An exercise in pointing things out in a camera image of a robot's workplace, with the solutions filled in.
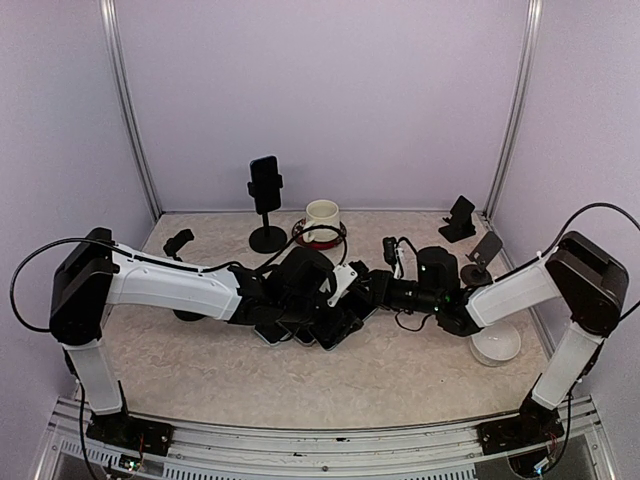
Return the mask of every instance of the metal frame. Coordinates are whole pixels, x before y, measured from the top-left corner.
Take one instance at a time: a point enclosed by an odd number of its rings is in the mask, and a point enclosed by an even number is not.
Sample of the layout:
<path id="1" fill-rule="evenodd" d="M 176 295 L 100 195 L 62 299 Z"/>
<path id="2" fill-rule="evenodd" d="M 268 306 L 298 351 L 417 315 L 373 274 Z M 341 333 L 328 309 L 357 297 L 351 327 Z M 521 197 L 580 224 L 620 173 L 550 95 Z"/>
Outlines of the metal frame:
<path id="1" fill-rule="evenodd" d="M 491 190 L 487 197 L 487 203 L 484 213 L 487 219 L 491 220 L 496 212 L 500 195 L 504 188 L 507 178 L 507 172 L 513 156 L 520 120 L 524 111 L 525 99 L 527 95 L 527 87 L 531 70 L 533 67 L 533 57 L 538 42 L 538 32 L 540 29 L 540 18 L 542 16 L 542 0 L 529 0 L 529 11 L 527 15 L 527 24 L 524 34 L 524 43 L 522 44 L 522 53 L 520 55 L 520 66 L 518 67 L 518 77 L 516 80 L 516 91 L 513 95 L 511 103 L 511 111 L 509 112 L 509 121 L 507 123 L 507 131 L 505 132 L 500 151 L 500 160 L 498 168 L 493 178 Z"/>
<path id="2" fill-rule="evenodd" d="M 38 450 L 30 480 L 49 480 L 61 455 L 81 457 L 80 403 L 59 399 Z M 559 408 L 566 422 L 567 404 Z M 293 478 L 367 478 L 432 480 L 475 478 L 478 462 L 504 457 L 483 456 L 476 426 L 489 418 L 384 429 L 284 430 L 232 427 L 140 415 L 174 425 L 167 457 L 145 456 L 156 479 L 291 480 Z M 85 410 L 84 421 L 90 413 Z M 615 480 L 611 450 L 590 397 L 573 401 L 571 437 L 584 435 L 600 480 Z M 532 446 L 510 455 L 537 448 Z M 135 452 L 87 440 L 92 462 L 106 467 L 109 459 Z"/>
<path id="3" fill-rule="evenodd" d="M 116 14 L 116 5 L 114 0 L 100 0 L 100 12 L 102 14 L 102 22 L 107 37 L 107 48 L 111 60 L 111 67 L 116 82 L 116 91 L 122 117 L 127 129 L 129 143 L 135 159 L 136 168 L 140 176 L 140 183 L 144 192 L 147 205 L 151 212 L 154 222 L 157 222 L 163 214 L 160 199 L 156 192 L 149 164 L 142 148 L 142 140 L 140 139 L 140 131 L 138 130 L 138 122 L 133 110 L 131 101 L 131 92 L 127 82 L 127 72 L 124 65 L 124 56 L 122 54 L 122 45 L 120 43 L 120 32 L 118 31 L 118 17 Z"/>

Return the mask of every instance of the cup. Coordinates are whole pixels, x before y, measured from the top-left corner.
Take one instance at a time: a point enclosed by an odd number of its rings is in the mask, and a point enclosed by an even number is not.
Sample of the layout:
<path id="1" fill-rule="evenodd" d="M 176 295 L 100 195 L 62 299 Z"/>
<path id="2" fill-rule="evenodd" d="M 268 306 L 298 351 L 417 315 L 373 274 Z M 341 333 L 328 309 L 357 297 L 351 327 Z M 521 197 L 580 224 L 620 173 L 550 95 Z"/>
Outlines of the cup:
<path id="1" fill-rule="evenodd" d="M 307 205 L 307 218 L 304 228 L 327 225 L 340 230 L 340 209 L 331 200 L 315 200 Z M 305 243 L 331 242 L 338 236 L 337 232 L 329 229 L 317 229 L 302 234 Z"/>

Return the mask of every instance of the marble table surface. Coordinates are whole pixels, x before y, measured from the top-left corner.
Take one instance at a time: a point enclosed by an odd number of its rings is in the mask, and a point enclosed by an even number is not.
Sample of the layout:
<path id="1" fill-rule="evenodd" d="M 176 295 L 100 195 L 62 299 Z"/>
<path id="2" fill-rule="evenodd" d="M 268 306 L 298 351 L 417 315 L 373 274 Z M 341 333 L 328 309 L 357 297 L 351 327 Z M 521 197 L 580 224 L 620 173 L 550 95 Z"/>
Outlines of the marble table surface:
<path id="1" fill-rule="evenodd" d="M 388 268 L 382 238 L 407 236 L 417 248 L 442 245 L 459 265 L 485 233 L 476 217 L 476 236 L 448 244 L 438 233 L 442 214 L 430 212 L 344 212 L 348 260 Z M 273 225 L 290 231 L 301 213 L 276 212 Z M 260 225 L 252 213 L 164 215 L 145 251 L 162 254 L 166 239 L 190 228 L 195 240 L 180 256 L 190 263 L 217 265 L 237 259 L 257 266 L 250 232 Z M 327 252 L 337 261 L 341 247 Z M 415 278 L 411 252 L 407 278 Z M 490 270 L 505 271 L 496 259 Z M 421 316 L 404 317 L 415 327 Z M 528 312 L 509 320 L 520 332 L 522 350 L 507 365 L 479 364 L 469 339 L 442 331 L 430 319 L 419 333 L 400 329 L 393 315 L 379 311 L 365 327 L 331 352 L 292 341 L 266 345 L 251 327 L 212 319 L 186 323 L 160 308 L 113 308 L 104 337 L 133 412 L 197 422 L 272 428 L 371 428 L 426 424 L 516 409 L 546 357 Z"/>

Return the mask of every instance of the white bowl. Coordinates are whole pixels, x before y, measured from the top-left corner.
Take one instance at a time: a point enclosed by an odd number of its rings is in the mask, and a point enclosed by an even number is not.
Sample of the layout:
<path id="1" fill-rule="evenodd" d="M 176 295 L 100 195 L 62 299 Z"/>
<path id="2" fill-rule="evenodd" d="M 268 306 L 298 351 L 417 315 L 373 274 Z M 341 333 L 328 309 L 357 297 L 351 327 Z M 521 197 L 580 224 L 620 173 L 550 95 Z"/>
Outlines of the white bowl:
<path id="1" fill-rule="evenodd" d="M 513 360 L 521 346 L 518 330 L 504 322 L 484 328 L 469 342 L 476 360 L 488 367 L 499 367 Z"/>

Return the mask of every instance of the white wall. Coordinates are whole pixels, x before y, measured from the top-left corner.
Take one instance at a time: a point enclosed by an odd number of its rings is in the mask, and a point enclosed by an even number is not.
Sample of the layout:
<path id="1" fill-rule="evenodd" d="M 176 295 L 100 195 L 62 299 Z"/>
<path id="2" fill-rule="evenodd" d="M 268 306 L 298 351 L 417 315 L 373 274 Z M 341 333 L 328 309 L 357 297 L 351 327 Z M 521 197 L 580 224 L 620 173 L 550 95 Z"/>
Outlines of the white wall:
<path id="1" fill-rule="evenodd" d="M 38 246 L 107 226 L 140 245 L 152 222 L 120 117 L 97 1 L 0 2 L 0 477 L 26 478 L 71 377 L 49 335 L 23 329 L 9 279 Z M 46 326 L 68 250 L 28 267 L 18 302 Z"/>
<path id="2" fill-rule="evenodd" d="M 145 151 L 166 210 L 251 209 L 279 158 L 285 207 L 484 204 L 526 0 L 118 3 Z"/>
<path id="3" fill-rule="evenodd" d="M 523 123 L 495 219 L 517 262 L 552 241 L 573 211 L 609 201 L 640 218 L 640 9 L 634 1 L 545 2 Z M 615 212 L 575 228 L 622 261 L 626 306 L 640 297 L 640 234 Z M 560 302 L 542 309 L 556 341 Z M 640 312 L 606 342 L 587 377 L 623 479 L 640 467 Z"/>

